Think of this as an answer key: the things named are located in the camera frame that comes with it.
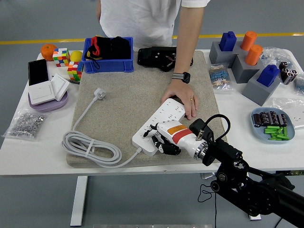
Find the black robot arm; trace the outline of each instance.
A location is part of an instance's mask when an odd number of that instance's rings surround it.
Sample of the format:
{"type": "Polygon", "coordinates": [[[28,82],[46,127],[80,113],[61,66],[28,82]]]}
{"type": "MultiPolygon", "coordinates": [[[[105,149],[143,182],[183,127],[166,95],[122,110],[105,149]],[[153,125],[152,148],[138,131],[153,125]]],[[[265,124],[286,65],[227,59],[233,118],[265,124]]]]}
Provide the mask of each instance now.
{"type": "Polygon", "coordinates": [[[251,216],[275,213],[304,228],[304,197],[292,191],[294,185],[282,173],[271,174],[251,168],[243,160],[241,151],[221,139],[214,140],[213,132],[201,119],[189,128],[197,136],[203,129],[203,139],[208,143],[208,149],[201,157],[203,164],[209,166],[215,159],[221,162],[217,179],[211,182],[214,192],[251,216]],[[248,173],[260,176],[262,180],[254,181],[248,173]]]}

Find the blue container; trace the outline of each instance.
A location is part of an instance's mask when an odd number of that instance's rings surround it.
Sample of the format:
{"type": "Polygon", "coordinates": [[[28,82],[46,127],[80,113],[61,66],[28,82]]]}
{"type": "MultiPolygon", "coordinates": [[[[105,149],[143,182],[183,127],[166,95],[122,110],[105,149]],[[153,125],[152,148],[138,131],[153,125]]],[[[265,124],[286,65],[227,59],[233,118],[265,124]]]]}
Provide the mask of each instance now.
{"type": "Polygon", "coordinates": [[[85,72],[88,74],[97,73],[97,72],[133,72],[133,38],[132,37],[123,37],[128,40],[130,43],[131,49],[131,58],[130,59],[102,59],[96,60],[99,64],[99,69],[96,68],[96,63],[93,60],[85,58],[85,54],[89,47],[91,47],[91,38],[85,39],[84,51],[82,54],[81,62],[85,65],[85,72]]]}

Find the rubik's cube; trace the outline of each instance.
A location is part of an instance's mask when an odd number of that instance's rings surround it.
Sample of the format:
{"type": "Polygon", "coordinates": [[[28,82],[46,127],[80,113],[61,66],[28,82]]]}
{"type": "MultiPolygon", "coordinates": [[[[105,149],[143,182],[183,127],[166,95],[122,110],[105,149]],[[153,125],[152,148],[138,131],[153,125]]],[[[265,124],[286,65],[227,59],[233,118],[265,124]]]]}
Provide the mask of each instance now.
{"type": "Polygon", "coordinates": [[[67,48],[55,48],[53,60],[57,67],[67,67],[70,62],[70,54],[67,48]]]}
{"type": "Polygon", "coordinates": [[[80,81],[83,69],[83,62],[70,62],[67,68],[67,73],[70,76],[70,79],[80,81]]]}

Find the power strip socket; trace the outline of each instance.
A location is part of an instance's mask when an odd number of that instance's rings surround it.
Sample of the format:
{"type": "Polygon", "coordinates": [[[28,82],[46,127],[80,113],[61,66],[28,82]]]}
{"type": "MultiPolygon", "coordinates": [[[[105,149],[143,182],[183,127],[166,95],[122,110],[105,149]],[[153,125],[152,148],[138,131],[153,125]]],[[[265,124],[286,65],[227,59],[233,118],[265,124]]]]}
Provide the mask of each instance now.
{"type": "Polygon", "coordinates": [[[141,147],[145,154],[153,156],[158,149],[152,141],[152,134],[149,137],[143,137],[143,134],[150,129],[151,124],[156,125],[168,120],[180,121],[184,116],[184,105],[171,98],[167,99],[132,137],[132,144],[136,148],[141,147]]]}

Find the beige mat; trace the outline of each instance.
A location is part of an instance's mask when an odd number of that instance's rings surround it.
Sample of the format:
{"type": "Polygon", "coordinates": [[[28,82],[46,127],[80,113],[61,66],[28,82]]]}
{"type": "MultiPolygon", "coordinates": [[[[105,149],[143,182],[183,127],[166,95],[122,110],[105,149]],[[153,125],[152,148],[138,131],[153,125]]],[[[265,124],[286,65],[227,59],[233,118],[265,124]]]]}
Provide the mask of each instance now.
{"type": "MultiPolygon", "coordinates": [[[[94,91],[100,87],[106,91],[104,100],[96,101],[76,128],[96,140],[112,143],[123,153],[120,163],[129,159],[136,151],[132,145],[132,136],[150,118],[161,105],[161,97],[171,81],[171,72],[162,72],[156,68],[137,65],[137,53],[134,54],[134,72],[110,72],[82,75],[78,101],[75,108],[73,125],[94,98],[94,91]]],[[[196,51],[194,63],[190,69],[190,85],[199,97],[197,118],[204,121],[219,113],[210,83],[204,55],[196,51]]],[[[182,120],[187,127],[195,120],[182,120]]],[[[219,118],[211,121],[210,128],[215,137],[223,134],[224,129],[219,118]]],[[[110,157],[110,152],[103,150],[97,155],[110,157]]],[[[68,154],[67,163],[75,168],[99,167],[96,163],[68,154]]],[[[178,156],[157,152],[150,157],[143,152],[137,155],[125,167],[153,166],[164,164],[198,163],[186,151],[178,156]]]]}

